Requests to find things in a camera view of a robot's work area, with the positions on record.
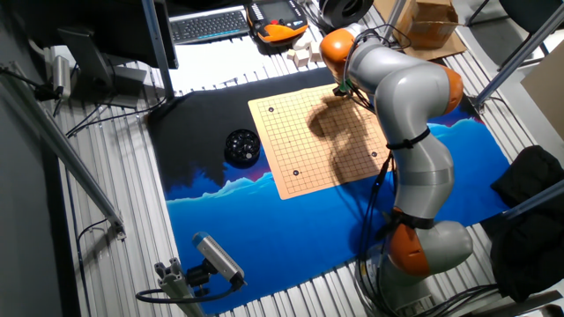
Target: gray robot arm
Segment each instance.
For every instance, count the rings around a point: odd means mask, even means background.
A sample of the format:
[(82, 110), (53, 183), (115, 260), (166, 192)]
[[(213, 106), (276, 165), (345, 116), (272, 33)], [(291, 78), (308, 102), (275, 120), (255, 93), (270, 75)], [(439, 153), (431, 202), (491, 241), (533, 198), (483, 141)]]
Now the gray robot arm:
[[(322, 56), (334, 77), (342, 78), (342, 51), (350, 49), (354, 35), (345, 29), (334, 33), (323, 40)], [(427, 121), (458, 104), (460, 77), (441, 65), (386, 48), (376, 39), (360, 44), (348, 65), (351, 82), (374, 98), (397, 162), (393, 213), (408, 222), (390, 234), (384, 275), (410, 284), (454, 268), (471, 254), (471, 237), (459, 223), (434, 222), (452, 190), (454, 167), (447, 147), (428, 133)]]

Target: table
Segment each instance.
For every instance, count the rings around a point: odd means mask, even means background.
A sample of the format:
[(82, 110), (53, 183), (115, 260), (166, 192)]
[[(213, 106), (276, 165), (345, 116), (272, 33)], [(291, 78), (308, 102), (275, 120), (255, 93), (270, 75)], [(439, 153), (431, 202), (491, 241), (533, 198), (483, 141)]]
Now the table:
[[(361, 23), (376, 26), (383, 22), (378, 13), (371, 9)], [(309, 32), (318, 41), (321, 39), (321, 34), (314, 27)], [(248, 37), (228, 42), (233, 50), (254, 45)], [(215, 86), (182, 88), (182, 92), (177, 90), (175, 94), (244, 85), (268, 77), (324, 67), (322, 63), (314, 63), (296, 69), (293, 62), (286, 60), (277, 48), (262, 56), (260, 63), (263, 67), (241, 75), (236, 81)], [(490, 80), (471, 51), (447, 57), (445, 63), (461, 74), (465, 85), (464, 92), (468, 95), (477, 95)], [(151, 70), (141, 63), (129, 63), (126, 66), (149, 70), (151, 76), (148, 77), (148, 82), (157, 88), (164, 86), (157, 70)], [(139, 108), (147, 108), (151, 104), (150, 100), (140, 100)], [(57, 125), (59, 129), (67, 131), (92, 110), (91, 105), (73, 109), (63, 107), (56, 119)], [(115, 108), (106, 110), (102, 107), (96, 115), (107, 118), (130, 111)], [(520, 119), (499, 101), (486, 101), (482, 118), (509, 161), (512, 161), (522, 148), (535, 143), (526, 128), (520, 124)], [(112, 204), (121, 211), (128, 233), (124, 242), (109, 239), (107, 237), (111, 237), (111, 234), (107, 233), (111, 228), (101, 225), (101, 230), (87, 232), (80, 242), (86, 255), (87, 276), (86, 285), (82, 285), (78, 278), (83, 315), (87, 315), (83, 293), (84, 288), (87, 288), (93, 315), (108, 313), (117, 316), (182, 316), (175, 306), (150, 306), (138, 303), (134, 298), (136, 291), (157, 287), (157, 277), (152, 266), (155, 262), (167, 262), (169, 258), (177, 256), (152, 143), (143, 118), (133, 115), (114, 122), (104, 122), (100, 127), (91, 127), (81, 132), (71, 139), (71, 144)], [(62, 177), (63, 183), (66, 183), (66, 176), (62, 174)], [(70, 191), (67, 188), (64, 190), (69, 219), (72, 218), (69, 212), (70, 192), (73, 194), (79, 230), (103, 219), (100, 211), (72, 178)], [(450, 297), (468, 287), (493, 281), (487, 256), (491, 243), (480, 225), (474, 225), (468, 230), (474, 240), (474, 255), (459, 268), (432, 278), (434, 296)], [(70, 227), (69, 232), (72, 236), (73, 228)], [(76, 243), (72, 241), (71, 246), (75, 254)], [(280, 313), (289, 316), (334, 316), (340, 313), (342, 316), (363, 316), (366, 315), (363, 308), (366, 299), (356, 292), (353, 279), (355, 271), (354, 263), (344, 263), (304, 284), (221, 315), (272, 316)]]

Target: black bag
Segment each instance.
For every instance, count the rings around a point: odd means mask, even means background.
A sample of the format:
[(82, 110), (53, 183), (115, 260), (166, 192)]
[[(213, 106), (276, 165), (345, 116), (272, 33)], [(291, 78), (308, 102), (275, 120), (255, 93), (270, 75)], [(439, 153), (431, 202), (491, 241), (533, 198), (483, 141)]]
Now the black bag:
[[(519, 153), (492, 189), (515, 207), (563, 179), (559, 161), (535, 145)], [(564, 195), (504, 222), (499, 229), (490, 257), (502, 295), (523, 302), (564, 278)]]

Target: wooden go board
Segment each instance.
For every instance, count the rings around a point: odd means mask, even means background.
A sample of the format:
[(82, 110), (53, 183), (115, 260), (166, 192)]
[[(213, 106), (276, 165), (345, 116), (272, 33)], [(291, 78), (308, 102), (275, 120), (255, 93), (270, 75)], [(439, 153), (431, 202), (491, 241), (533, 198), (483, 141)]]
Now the wooden go board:
[(377, 175), (387, 158), (376, 116), (334, 87), (249, 102), (282, 199)]

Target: gray floor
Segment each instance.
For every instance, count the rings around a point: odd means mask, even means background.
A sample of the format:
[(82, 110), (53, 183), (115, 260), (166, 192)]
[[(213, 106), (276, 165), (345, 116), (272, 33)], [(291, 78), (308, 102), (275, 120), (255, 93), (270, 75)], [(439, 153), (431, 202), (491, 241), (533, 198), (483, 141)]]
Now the gray floor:
[[(459, 22), (463, 24), (482, 0), (453, 0)], [(505, 15), (498, 1), (491, 1), (475, 21)], [(497, 75), (499, 64), (519, 45), (527, 33), (510, 19), (486, 23), (472, 28), (458, 27), (459, 33), (474, 55), (479, 59), (486, 75), (492, 79)], [(545, 44), (549, 50), (555, 48), (564, 38), (562, 31), (551, 35)], [(532, 57), (540, 57), (537, 49)], [(534, 67), (524, 67), (513, 73), (500, 87), (499, 92), (506, 98), (514, 113), (534, 136), (536, 142), (551, 152), (564, 165), (564, 142), (540, 112), (529, 94), (521, 86), (521, 80)]]

